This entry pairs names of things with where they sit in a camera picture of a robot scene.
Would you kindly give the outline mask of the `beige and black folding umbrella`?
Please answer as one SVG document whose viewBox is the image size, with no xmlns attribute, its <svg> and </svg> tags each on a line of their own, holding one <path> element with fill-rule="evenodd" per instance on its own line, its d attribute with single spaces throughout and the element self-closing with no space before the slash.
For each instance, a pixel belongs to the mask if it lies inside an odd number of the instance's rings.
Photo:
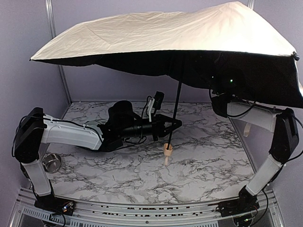
<svg viewBox="0 0 303 227">
<path fill-rule="evenodd" d="M 32 61 L 167 75 L 207 89 L 213 110 L 246 117 L 257 103 L 302 108 L 299 55 L 269 22 L 234 1 L 196 12 L 144 12 L 82 22 Z"/>
</svg>

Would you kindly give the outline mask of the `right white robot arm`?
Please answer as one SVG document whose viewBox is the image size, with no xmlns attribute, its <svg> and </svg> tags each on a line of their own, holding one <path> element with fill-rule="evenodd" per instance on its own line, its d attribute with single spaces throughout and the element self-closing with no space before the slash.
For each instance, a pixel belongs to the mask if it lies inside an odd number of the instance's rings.
<svg viewBox="0 0 303 227">
<path fill-rule="evenodd" d="M 291 160 L 299 145 L 298 119 L 291 108 L 262 106 L 227 95 L 210 98 L 217 115 L 233 120 L 243 130 L 244 144 L 258 166 L 239 193 L 240 200 L 252 200 Z"/>
</svg>

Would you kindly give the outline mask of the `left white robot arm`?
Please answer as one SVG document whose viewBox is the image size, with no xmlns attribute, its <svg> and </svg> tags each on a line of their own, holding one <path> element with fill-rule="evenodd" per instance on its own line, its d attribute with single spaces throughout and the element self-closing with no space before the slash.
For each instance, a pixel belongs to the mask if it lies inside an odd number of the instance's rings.
<svg viewBox="0 0 303 227">
<path fill-rule="evenodd" d="M 154 141 L 172 134 L 182 125 L 181 120 L 152 112 L 159 110 L 155 99 L 147 104 L 148 118 L 133 111 L 130 101 L 116 102 L 108 110 L 106 123 L 89 121 L 78 124 L 54 118 L 35 107 L 24 116 L 16 129 L 12 156 L 21 164 L 39 197 L 53 197 L 51 183 L 39 160 L 41 144 L 66 144 L 98 152 L 124 149 L 124 139 L 152 136 Z"/>
</svg>

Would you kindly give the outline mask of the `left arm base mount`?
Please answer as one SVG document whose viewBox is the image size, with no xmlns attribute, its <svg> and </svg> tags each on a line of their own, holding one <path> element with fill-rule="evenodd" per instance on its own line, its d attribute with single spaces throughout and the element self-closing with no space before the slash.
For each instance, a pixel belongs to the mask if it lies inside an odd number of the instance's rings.
<svg viewBox="0 0 303 227">
<path fill-rule="evenodd" d="M 72 216 L 75 209 L 75 201 L 58 198 L 50 194 L 47 196 L 37 196 L 34 206 L 40 209 L 63 213 Z"/>
</svg>

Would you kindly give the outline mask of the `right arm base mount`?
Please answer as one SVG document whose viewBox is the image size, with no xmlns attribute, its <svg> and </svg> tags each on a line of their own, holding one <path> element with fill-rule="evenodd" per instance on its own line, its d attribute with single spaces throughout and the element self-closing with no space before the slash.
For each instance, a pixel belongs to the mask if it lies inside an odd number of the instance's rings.
<svg viewBox="0 0 303 227">
<path fill-rule="evenodd" d="M 239 192 L 239 197 L 234 200 L 228 200 L 218 203 L 216 211 L 220 212 L 222 217 L 237 215 L 259 209 L 257 196 L 250 194 L 245 187 Z"/>
</svg>

